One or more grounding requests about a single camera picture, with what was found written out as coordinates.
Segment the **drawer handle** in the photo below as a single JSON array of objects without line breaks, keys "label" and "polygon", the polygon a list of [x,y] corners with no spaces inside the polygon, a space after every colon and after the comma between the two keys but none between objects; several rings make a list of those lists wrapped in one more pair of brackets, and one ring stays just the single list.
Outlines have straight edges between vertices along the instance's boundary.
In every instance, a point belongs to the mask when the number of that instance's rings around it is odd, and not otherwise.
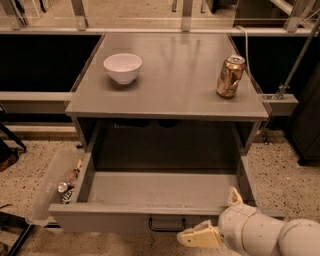
[{"label": "drawer handle", "polygon": [[157,228],[152,225],[152,218],[149,218],[149,228],[154,232],[181,232],[186,229],[186,220],[182,219],[181,227],[179,228]]}]

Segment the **soda can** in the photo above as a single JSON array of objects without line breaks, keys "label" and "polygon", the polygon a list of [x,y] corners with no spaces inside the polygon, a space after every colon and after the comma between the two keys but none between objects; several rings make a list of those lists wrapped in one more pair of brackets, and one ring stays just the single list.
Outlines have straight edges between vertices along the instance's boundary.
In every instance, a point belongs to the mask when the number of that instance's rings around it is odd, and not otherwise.
[{"label": "soda can", "polygon": [[223,98],[233,98],[237,93],[239,81],[245,67],[245,59],[231,55],[222,64],[217,82],[217,93]]}]

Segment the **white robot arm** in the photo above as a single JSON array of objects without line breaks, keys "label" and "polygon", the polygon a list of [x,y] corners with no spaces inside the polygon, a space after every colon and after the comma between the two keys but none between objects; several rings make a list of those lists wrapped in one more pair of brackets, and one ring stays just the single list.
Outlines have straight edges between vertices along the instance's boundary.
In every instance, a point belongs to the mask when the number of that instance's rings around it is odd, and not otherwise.
[{"label": "white robot arm", "polygon": [[219,217],[178,234],[178,241],[190,247],[218,248],[222,242],[243,256],[319,256],[320,224],[298,219],[280,221],[243,204],[233,188],[230,207]]}]

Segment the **white bowl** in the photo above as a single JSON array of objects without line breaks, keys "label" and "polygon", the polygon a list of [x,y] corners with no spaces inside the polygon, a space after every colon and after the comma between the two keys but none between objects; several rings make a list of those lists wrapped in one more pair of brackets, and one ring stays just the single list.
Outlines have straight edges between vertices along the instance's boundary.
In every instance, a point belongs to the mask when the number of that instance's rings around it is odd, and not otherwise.
[{"label": "white bowl", "polygon": [[103,62],[108,75],[119,84],[130,84],[137,78],[142,60],[130,53],[111,55]]}]

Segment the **speckled floor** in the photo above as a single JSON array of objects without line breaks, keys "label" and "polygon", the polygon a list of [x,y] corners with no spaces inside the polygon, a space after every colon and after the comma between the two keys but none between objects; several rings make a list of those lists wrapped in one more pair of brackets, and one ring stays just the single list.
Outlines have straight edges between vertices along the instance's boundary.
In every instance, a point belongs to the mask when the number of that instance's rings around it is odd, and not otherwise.
[{"label": "speckled floor", "polygon": [[[22,137],[28,152],[0,173],[1,211],[25,216],[53,155],[78,144],[73,133],[63,136],[39,133]],[[286,220],[307,218],[320,221],[320,164],[298,165],[298,155],[282,132],[272,132],[270,144],[257,136],[249,151],[249,166],[263,208],[284,211]],[[12,246],[17,235],[0,232],[0,241]],[[238,255],[227,248],[195,249],[180,245],[174,234],[65,233],[35,227],[18,255]]]}]

